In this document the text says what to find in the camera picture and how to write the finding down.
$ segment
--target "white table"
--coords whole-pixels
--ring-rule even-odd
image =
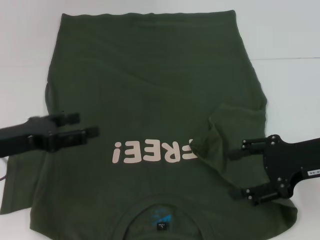
[[[266,134],[287,142],[320,138],[320,1],[0,0],[0,128],[47,113],[44,90],[62,13],[205,13],[235,10],[240,34],[268,99]],[[4,182],[0,182],[0,199]],[[292,198],[297,223],[275,240],[317,239],[320,178]],[[30,209],[0,216],[0,238],[44,240]]]

